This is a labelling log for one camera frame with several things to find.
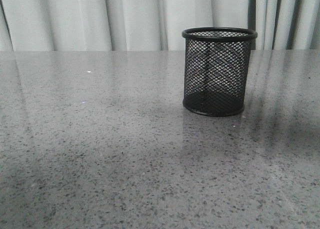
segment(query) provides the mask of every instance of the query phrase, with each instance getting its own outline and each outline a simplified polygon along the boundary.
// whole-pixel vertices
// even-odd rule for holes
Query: granite surface
[[[320,50],[252,51],[230,117],[184,57],[0,52],[0,228],[320,228]]]

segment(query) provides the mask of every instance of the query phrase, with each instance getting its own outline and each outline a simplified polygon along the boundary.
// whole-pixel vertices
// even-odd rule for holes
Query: white curtain
[[[256,49],[320,48],[320,0],[0,0],[0,51],[184,50],[181,32],[238,27]]]

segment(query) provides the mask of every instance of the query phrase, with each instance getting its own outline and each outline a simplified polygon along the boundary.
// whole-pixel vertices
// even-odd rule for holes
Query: metal rim
[[[242,36],[203,36],[193,35],[191,33],[200,32],[234,32],[244,33]],[[233,43],[233,42],[244,42],[256,39],[258,33],[251,29],[236,28],[236,27],[198,27],[186,29],[182,32],[182,36],[186,39],[192,39],[201,42],[217,42],[217,43]]]

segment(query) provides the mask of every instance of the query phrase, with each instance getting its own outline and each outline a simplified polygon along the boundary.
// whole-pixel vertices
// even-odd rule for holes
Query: black mesh pen holder
[[[202,27],[185,38],[183,106],[201,115],[226,117],[244,110],[254,30]]]

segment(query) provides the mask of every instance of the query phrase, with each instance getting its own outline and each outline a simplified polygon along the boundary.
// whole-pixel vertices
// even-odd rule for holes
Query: wire mesh cup
[[[202,27],[185,38],[183,106],[191,112],[226,117],[244,110],[252,41],[251,29]]]

